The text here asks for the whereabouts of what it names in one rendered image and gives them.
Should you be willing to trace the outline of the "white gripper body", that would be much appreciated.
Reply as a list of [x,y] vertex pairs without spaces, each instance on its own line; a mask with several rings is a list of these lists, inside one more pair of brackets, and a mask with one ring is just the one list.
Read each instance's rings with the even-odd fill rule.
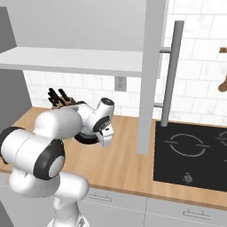
[[114,135],[114,130],[111,125],[99,132],[100,134],[100,143],[104,147],[108,147],[111,144],[112,137]]

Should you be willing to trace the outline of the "white cabinet door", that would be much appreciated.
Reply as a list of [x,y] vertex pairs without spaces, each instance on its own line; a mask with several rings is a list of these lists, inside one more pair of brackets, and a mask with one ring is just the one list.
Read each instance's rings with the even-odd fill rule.
[[166,0],[146,0],[137,154],[149,153],[165,3]]

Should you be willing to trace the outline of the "grey tall cabinet panel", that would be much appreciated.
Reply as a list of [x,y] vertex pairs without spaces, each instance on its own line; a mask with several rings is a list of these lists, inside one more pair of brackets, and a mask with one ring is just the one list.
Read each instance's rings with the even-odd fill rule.
[[[16,47],[8,11],[0,7],[0,54]],[[0,132],[32,107],[21,70],[0,68]]]

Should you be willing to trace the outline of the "wooden knife block, black knives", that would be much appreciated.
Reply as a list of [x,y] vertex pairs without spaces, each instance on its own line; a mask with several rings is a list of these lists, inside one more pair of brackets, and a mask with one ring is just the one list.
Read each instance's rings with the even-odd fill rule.
[[53,88],[49,88],[48,100],[52,104],[52,109],[58,109],[62,106],[71,106],[75,104],[75,100],[70,98],[63,89],[59,89],[59,95]]

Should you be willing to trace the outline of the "grey drawer front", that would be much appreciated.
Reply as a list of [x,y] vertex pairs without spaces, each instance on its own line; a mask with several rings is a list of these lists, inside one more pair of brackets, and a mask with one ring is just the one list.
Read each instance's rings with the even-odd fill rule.
[[[89,194],[108,195],[112,202],[90,199]],[[145,224],[145,197],[90,188],[78,206],[90,227],[144,227]]]
[[[211,220],[183,215],[188,208],[195,213],[203,211],[211,216]],[[149,198],[145,227],[227,227],[227,211]]]

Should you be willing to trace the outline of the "black hob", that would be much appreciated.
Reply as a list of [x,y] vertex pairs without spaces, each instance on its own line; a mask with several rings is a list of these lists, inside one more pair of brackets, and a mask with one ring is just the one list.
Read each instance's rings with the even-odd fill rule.
[[[192,182],[186,183],[189,173]],[[171,122],[155,125],[153,179],[227,192],[227,129]]]

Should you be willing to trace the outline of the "wooden hanging spoon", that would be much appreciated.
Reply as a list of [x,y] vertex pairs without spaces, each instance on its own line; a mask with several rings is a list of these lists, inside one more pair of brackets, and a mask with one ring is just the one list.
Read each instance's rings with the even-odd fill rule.
[[225,92],[227,91],[227,76],[225,77],[225,80],[223,83],[221,83],[219,86],[218,86],[218,90],[220,92]]

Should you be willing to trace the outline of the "grey wall power outlet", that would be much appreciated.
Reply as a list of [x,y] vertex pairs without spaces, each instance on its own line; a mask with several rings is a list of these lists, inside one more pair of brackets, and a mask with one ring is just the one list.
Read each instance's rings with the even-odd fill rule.
[[127,78],[121,76],[114,77],[114,90],[126,91],[127,90]]

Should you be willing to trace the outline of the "white open wall cabinet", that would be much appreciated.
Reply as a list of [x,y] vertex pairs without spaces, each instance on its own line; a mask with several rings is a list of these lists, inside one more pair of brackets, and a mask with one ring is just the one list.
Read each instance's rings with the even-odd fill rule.
[[160,45],[166,0],[0,0],[0,68],[142,75],[144,43]]

